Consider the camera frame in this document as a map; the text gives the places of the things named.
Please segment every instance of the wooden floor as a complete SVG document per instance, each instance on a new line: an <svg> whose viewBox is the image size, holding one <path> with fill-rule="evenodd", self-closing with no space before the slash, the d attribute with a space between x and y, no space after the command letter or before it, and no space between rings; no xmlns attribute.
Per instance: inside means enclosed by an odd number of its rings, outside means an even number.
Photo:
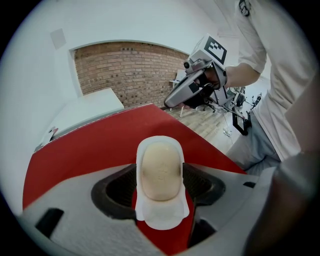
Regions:
<svg viewBox="0 0 320 256"><path fill-rule="evenodd" d="M241 111L244 111L245 113L249 109L250 105L244 103ZM224 154L241 135L232 124L232 114L221 107L217 107L215 113L213 113L212 109L209 107L203 111L203 106L199 106L197 110L184 109L181 117L180 107L175 107L172 111L169 109L165 111L207 140ZM229 132L231 137L225 135L224 131Z"/></svg>

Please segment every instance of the red fabric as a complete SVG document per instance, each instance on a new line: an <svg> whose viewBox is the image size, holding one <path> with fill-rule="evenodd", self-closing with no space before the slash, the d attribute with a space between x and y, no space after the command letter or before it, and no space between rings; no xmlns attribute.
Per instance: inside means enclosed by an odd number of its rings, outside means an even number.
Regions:
<svg viewBox="0 0 320 256"><path fill-rule="evenodd" d="M189 215L175 228L169 230L156 230L149 227L145 221L137 221L139 230L166 255L174 255L188 249L188 242L191 235L192 224L194 220L195 207L192 199L185 191L186 202L189 207ZM136 208L137 190L132 196L132 208Z"/></svg>
<svg viewBox="0 0 320 256"><path fill-rule="evenodd" d="M90 123L34 153L24 181L23 209L66 179L135 163L139 143L156 135L176 139L186 163L244 174L184 124L155 105L147 105Z"/></svg>

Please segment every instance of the white ceiling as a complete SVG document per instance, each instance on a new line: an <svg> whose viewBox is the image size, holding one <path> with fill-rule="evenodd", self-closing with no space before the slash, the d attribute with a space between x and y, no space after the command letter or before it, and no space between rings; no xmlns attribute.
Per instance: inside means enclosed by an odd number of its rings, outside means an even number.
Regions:
<svg viewBox="0 0 320 256"><path fill-rule="evenodd" d="M234 20L235 7L239 0L194 0L218 27L218 36L237 37Z"/></svg>

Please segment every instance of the white wall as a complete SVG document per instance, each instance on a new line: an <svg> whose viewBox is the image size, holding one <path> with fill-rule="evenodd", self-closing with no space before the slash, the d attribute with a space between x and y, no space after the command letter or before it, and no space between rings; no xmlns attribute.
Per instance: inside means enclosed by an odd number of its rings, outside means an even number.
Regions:
<svg viewBox="0 0 320 256"><path fill-rule="evenodd" d="M63 29L55 49L50 33ZM140 41L190 53L215 24L192 0L45 0L28 16L0 63L0 187L11 210L35 147L54 116L81 95L70 50Z"/></svg>

